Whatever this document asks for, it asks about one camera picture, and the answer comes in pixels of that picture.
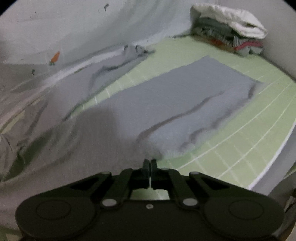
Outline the light blue carrot-print sheet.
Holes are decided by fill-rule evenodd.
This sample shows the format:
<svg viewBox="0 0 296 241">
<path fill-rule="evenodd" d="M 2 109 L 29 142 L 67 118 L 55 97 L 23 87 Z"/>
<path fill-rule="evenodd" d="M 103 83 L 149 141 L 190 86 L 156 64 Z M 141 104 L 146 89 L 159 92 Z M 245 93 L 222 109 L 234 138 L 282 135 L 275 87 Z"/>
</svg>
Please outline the light blue carrot-print sheet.
<svg viewBox="0 0 296 241">
<path fill-rule="evenodd" d="M 185 34 L 195 1 L 15 1 L 1 14 L 1 95 L 113 45 Z"/>
</svg>

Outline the white folded towel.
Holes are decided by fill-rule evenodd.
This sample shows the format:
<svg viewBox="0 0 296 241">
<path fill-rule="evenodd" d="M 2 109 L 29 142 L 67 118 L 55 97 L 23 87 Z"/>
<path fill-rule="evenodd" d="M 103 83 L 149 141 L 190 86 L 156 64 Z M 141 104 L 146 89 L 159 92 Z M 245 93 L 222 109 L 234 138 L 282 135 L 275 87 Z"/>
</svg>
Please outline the white folded towel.
<svg viewBox="0 0 296 241">
<path fill-rule="evenodd" d="M 201 18 L 211 18 L 226 24 L 243 37 L 262 40 L 268 34 L 257 17 L 247 10 L 208 3 L 194 4 L 193 9 L 200 13 Z"/>
</svg>

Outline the stack of folded clothes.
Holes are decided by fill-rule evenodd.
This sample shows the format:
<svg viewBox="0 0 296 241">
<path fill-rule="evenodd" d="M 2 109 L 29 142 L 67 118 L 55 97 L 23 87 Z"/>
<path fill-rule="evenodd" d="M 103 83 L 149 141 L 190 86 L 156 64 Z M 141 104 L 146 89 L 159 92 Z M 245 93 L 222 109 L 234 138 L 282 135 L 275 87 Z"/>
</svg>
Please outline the stack of folded clothes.
<svg viewBox="0 0 296 241">
<path fill-rule="evenodd" d="M 242 57 L 249 54 L 259 55 L 264 49 L 259 39 L 239 35 L 225 23 L 220 23 L 212 18 L 197 19 L 192 34 L 199 36 L 206 42 L 223 50 L 233 52 Z"/>
</svg>

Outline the grey sweatpants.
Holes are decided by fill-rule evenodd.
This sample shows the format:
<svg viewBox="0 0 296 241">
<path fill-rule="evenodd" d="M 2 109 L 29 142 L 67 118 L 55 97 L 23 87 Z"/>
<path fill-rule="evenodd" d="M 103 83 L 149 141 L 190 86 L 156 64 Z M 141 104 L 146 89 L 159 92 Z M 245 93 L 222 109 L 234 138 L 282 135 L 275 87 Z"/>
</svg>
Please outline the grey sweatpants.
<svg viewBox="0 0 296 241">
<path fill-rule="evenodd" d="M 1 225 L 15 229 L 25 199 L 102 171 L 178 156 L 224 126 L 262 83 L 210 57 L 122 90 L 77 116 L 70 112 L 148 56 L 118 56 L 67 76 L 1 135 Z"/>
</svg>

